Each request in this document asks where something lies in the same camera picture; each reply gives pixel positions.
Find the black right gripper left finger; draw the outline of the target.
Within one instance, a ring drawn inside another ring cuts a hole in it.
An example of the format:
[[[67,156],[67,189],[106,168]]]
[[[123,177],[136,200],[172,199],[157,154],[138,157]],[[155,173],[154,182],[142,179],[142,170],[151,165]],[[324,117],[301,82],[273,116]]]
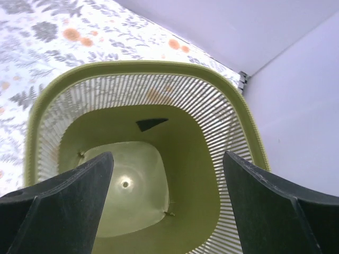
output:
[[[113,172],[104,152],[1,197],[1,253],[91,253]]]

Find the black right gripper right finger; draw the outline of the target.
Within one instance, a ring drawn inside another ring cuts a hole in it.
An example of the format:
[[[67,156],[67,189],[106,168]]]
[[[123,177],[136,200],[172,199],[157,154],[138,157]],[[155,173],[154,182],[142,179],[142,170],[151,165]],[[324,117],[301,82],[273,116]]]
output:
[[[338,197],[302,187],[225,152],[223,168],[243,253],[338,253]]]

